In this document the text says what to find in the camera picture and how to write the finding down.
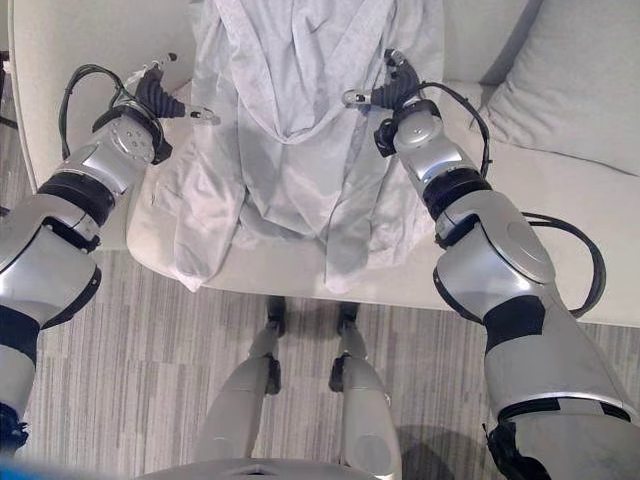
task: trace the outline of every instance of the sofa cushion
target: sofa cushion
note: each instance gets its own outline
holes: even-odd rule
[[[484,110],[493,138],[640,175],[640,2],[545,0]]]

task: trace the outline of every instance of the gray carpet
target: gray carpet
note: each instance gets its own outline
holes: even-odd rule
[[[10,95],[3,114],[11,117]],[[16,132],[0,126],[2,205],[28,191]],[[97,297],[42,334],[23,458],[131,477],[188,462],[207,407],[245,358],[264,298],[189,293],[126,252],[96,254]],[[256,456],[335,461],[340,396],[327,387],[336,304],[289,299],[283,390],[266,400]],[[490,422],[485,333],[454,313],[363,306],[360,329],[393,399],[407,478],[502,478],[484,446]],[[585,325],[640,402],[640,329]]]

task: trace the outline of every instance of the silver robot arm segment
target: silver robot arm segment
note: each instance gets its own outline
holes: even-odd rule
[[[637,419],[615,375],[562,303],[551,259],[529,223],[442,130],[418,138],[427,117],[419,112],[401,123],[395,146],[446,249],[434,271],[439,293],[487,328],[493,411],[499,416],[524,402],[570,397]]]
[[[67,156],[62,135],[64,162],[0,224],[0,451],[9,454],[26,441],[20,419],[35,376],[40,330],[70,320],[93,297],[101,273],[88,254],[100,242],[100,227],[147,165],[171,153],[158,118],[213,118],[209,110],[166,94],[157,65],[140,74],[135,96],[96,65],[80,67],[72,82],[94,72],[110,75],[120,97],[73,154]]]

